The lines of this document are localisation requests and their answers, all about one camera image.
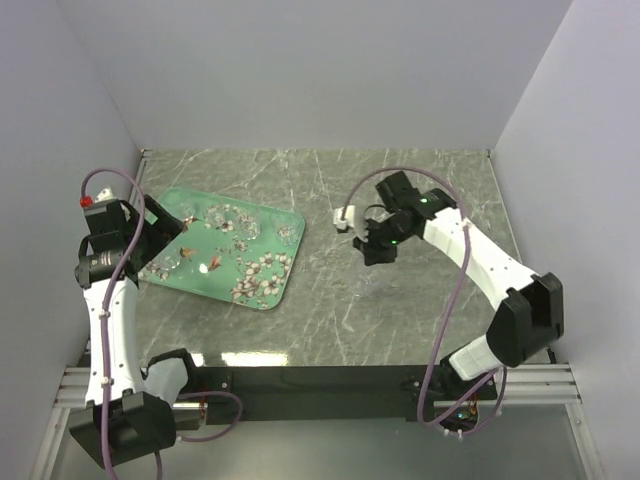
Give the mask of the clear glass four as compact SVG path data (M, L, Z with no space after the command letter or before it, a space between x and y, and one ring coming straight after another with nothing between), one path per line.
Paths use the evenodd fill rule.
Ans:
M182 261L183 257L179 249L169 249L154 259L154 265L161 273L171 273L181 265Z

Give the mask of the clear glass six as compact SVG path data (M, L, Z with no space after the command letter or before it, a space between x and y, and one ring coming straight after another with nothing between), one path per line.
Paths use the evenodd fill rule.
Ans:
M358 276L353 283L353 294L357 297L366 297L379 291L386 285L386 281L376 276Z

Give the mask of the clear glass one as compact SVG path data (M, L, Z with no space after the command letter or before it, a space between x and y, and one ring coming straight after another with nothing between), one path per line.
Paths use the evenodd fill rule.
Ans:
M206 209L204 215L205 227L227 232L233 229L229 209L226 204L212 205Z

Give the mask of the clear glass two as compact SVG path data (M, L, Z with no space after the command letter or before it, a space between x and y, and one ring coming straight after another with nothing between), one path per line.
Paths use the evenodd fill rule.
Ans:
M256 240L261 233L260 215L252 212L239 213L238 227L241 237L245 241Z

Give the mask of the clear glass five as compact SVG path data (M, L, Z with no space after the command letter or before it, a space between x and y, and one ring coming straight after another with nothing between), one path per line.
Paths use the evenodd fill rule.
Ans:
M276 218L272 222L276 238L282 245L289 246L296 244L300 239L300 222L293 218Z

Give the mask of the clear glass three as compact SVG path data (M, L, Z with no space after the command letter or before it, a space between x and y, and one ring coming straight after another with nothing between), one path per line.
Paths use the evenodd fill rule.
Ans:
M177 218L183 222L198 220L197 205L192 201L181 201L174 207L174 213Z

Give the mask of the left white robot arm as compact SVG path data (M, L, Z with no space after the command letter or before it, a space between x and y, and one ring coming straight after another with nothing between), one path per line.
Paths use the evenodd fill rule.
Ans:
M89 233L74 274L90 321L90 379L84 408L69 417L76 442L106 471L174 445L175 401L201 389L190 354L173 350L139 365L136 306L139 273L184 230L184 224L145 196L154 215L142 220L109 189L81 201Z

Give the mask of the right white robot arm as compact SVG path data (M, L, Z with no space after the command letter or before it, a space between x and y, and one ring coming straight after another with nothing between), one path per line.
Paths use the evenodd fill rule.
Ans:
M552 273L522 265L466 219L440 189L386 199L382 222L349 205L334 212L340 232L353 230L353 245L368 266L392 263L399 243L417 237L444 253L481 290L494 310L487 332L442 359L443 393L462 399L476 378L501 366L517 367L564 334L564 295Z

